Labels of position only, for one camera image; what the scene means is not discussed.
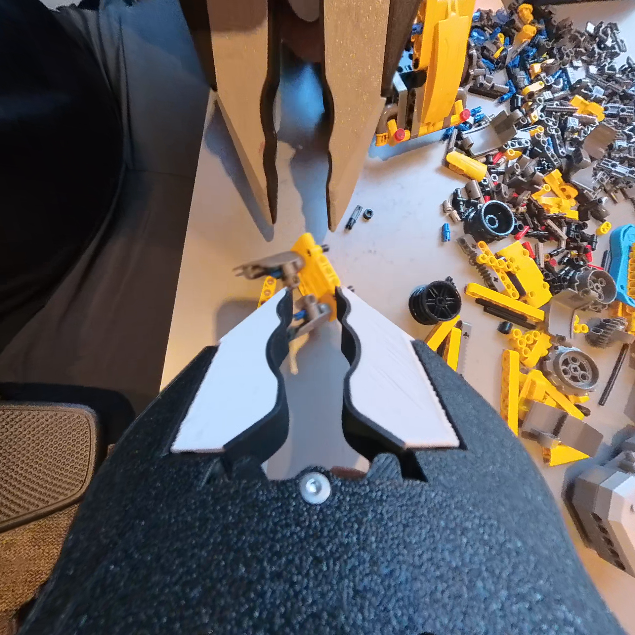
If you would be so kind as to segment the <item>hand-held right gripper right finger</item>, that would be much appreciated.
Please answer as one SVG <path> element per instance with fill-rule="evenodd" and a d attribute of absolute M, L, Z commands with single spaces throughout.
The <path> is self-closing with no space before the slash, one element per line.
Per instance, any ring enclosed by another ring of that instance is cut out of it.
<path fill-rule="evenodd" d="M 415 339 L 347 287 L 335 293 L 344 378 L 342 430 L 372 465 L 394 457 L 400 478 L 425 481 L 419 451 L 457 449 L 460 438 L 422 361 Z"/>

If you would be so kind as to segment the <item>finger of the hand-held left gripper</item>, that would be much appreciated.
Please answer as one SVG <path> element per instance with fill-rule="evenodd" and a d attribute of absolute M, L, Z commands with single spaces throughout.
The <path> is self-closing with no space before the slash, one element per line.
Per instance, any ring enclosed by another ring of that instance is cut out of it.
<path fill-rule="evenodd" d="M 326 186 L 336 231 L 363 169 L 385 106 L 382 73 L 389 1 L 323 1 L 324 82 L 332 127 Z"/>
<path fill-rule="evenodd" d="M 273 226 L 278 212 L 274 100 L 279 86 L 275 1 L 208 1 L 217 100 L 251 192 Z"/>

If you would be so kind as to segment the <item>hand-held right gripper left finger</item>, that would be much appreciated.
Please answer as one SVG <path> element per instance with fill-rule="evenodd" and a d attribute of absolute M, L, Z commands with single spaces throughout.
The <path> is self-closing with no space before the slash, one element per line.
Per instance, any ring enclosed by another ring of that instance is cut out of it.
<path fill-rule="evenodd" d="M 290 290 L 278 291 L 228 331 L 171 441 L 172 454 L 210 454 L 257 465 L 285 443 L 289 407 L 280 367 L 289 353 Z"/>

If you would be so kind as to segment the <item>yellow and grey brick assembly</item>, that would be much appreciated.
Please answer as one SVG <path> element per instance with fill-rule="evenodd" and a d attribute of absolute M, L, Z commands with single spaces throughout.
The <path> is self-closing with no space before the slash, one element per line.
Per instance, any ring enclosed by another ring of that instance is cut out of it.
<path fill-rule="evenodd" d="M 329 246 L 318 244 L 311 233 L 302 234 L 291 250 L 259 258 L 233 269 L 236 276 L 249 280 L 272 275 L 278 281 L 277 291 L 291 293 L 293 317 L 288 327 L 289 365 L 298 374 L 297 354 L 308 342 L 309 335 L 337 317 L 335 292 L 340 278 L 326 254 Z"/>

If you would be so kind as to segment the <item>grey desk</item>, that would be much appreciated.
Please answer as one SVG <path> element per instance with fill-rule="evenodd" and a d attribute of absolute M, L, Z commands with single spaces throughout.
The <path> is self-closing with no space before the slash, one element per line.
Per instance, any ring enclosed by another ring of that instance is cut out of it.
<path fill-rule="evenodd" d="M 279 91 L 274 102 L 277 137 L 279 216 L 269 226 L 244 175 L 216 94 L 208 104 L 197 162 L 179 281 L 161 378 L 165 388 L 206 345 L 248 316 L 256 307 L 262 283 L 236 277 L 239 264 L 289 249 L 305 231 L 329 245 L 329 259 L 342 282 L 370 306 L 412 337 L 423 339 L 429 327 L 417 325 L 408 312 L 412 289 L 450 275 L 459 289 L 474 270 L 452 242 L 440 242 L 441 201 L 463 179 L 442 169 L 445 145 L 440 133 L 405 147 L 371 150 L 337 232 L 328 230 L 324 189 L 328 174 L 325 123 L 319 76 L 309 66 L 282 54 Z M 357 204 L 370 208 L 370 221 L 344 225 Z M 465 321 L 472 325 L 465 378 L 499 412 L 500 367 L 505 338 L 497 321 L 471 298 L 464 300 Z M 339 324 L 322 326 L 297 353 L 298 374 L 285 360 L 282 374 L 290 405 L 290 432 L 267 464 L 275 479 L 295 476 L 312 466 L 367 471 L 369 463 L 345 442 L 342 394 L 349 367 L 340 350 Z M 560 516 L 578 555 L 603 598 L 629 634 L 634 633 L 634 579 L 584 546 L 562 500 L 565 479 L 594 462 L 548 467 L 537 444 L 521 439 L 549 484 Z"/>

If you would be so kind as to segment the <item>partly built yellow toy vehicle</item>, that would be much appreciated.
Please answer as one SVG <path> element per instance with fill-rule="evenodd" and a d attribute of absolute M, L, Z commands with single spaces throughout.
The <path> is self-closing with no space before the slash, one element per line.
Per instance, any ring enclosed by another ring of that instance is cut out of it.
<path fill-rule="evenodd" d="M 470 118 L 463 89 L 475 1 L 390 1 L 375 145 L 396 146 Z"/>

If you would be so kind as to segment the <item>black spoked toy wheel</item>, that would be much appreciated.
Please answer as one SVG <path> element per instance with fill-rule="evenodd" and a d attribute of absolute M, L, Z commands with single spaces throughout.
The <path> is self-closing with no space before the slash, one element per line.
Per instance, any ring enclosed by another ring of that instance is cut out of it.
<path fill-rule="evenodd" d="M 433 326 L 457 318 L 462 299 L 451 277 L 417 286 L 408 299 L 409 313 L 419 324 Z"/>

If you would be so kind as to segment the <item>person's legs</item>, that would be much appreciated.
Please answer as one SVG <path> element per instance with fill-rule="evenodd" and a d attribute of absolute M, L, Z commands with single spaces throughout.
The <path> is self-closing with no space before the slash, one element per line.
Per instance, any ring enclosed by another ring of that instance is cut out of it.
<path fill-rule="evenodd" d="M 45 7 L 98 59 L 123 170 L 89 247 L 1 349 L 1 384 L 102 389 L 139 411 L 161 384 L 210 88 L 180 1 Z"/>

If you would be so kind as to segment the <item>grey toy wheel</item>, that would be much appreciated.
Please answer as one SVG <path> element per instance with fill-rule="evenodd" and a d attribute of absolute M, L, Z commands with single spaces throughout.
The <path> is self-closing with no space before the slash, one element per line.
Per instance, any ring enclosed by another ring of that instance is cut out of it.
<path fill-rule="evenodd" d="M 583 396 L 598 386 L 598 365 L 590 355 L 576 347 L 551 347 L 538 367 L 550 383 L 566 395 Z"/>

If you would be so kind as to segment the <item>black toy wheel hub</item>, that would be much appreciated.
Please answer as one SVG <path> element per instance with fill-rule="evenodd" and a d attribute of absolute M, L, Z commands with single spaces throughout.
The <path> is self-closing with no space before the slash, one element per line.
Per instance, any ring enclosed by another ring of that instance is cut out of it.
<path fill-rule="evenodd" d="M 491 200 L 470 207 L 463 225 L 465 234 L 472 236 L 477 242 L 491 244 L 511 235 L 516 219 L 508 205 Z"/>

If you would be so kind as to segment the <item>person's torso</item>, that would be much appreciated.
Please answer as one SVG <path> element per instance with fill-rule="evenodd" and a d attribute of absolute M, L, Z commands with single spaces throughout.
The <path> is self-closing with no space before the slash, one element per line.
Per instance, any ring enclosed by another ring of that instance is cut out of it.
<path fill-rule="evenodd" d="M 1 349 L 105 222 L 123 139 L 119 104 L 82 36 L 40 1 L 2 1 Z"/>

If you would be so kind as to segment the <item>pile of loose toy bricks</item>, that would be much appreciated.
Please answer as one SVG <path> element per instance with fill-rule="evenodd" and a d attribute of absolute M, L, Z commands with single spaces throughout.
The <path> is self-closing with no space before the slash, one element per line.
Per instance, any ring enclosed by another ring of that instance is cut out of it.
<path fill-rule="evenodd" d="M 538 363 L 556 345 L 631 345 L 634 308 L 609 274 L 607 195 L 634 204 L 634 60 L 615 22 L 556 22 L 548 1 L 473 12 L 463 89 L 470 118 L 444 129 L 444 165 L 466 179 L 443 202 L 481 283 L 464 296 L 500 320 L 500 413 L 553 467 L 596 455 L 591 393 L 559 392 Z M 465 234 L 470 207 L 491 200 L 516 226 L 486 244 Z"/>

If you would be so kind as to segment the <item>long black toy axle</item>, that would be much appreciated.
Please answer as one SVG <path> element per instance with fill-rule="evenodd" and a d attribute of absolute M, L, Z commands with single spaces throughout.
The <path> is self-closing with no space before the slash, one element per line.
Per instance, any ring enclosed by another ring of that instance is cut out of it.
<path fill-rule="evenodd" d="M 630 348 L 631 348 L 631 345 L 629 344 L 623 344 L 622 347 L 620 348 L 620 352 L 610 372 L 607 384 L 605 385 L 605 388 L 603 392 L 601 393 L 601 396 L 598 400 L 598 406 L 604 407 L 607 404 L 607 401 L 615 387 L 617 378 L 620 375 L 623 365 L 629 355 Z"/>

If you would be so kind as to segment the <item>grey toy motor block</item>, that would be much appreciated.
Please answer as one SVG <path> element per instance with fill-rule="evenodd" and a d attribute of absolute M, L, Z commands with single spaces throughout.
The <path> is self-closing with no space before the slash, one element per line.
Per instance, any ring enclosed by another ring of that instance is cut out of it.
<path fill-rule="evenodd" d="M 584 543 L 634 576 L 634 436 L 611 460 L 577 475 L 566 499 Z"/>

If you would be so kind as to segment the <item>blue curved toy panel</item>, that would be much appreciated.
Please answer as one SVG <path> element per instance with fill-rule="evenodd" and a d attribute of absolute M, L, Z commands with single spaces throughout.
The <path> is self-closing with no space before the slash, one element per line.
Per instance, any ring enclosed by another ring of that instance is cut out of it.
<path fill-rule="evenodd" d="M 634 225 L 617 227 L 610 234 L 609 274 L 616 287 L 616 299 L 634 308 Z"/>

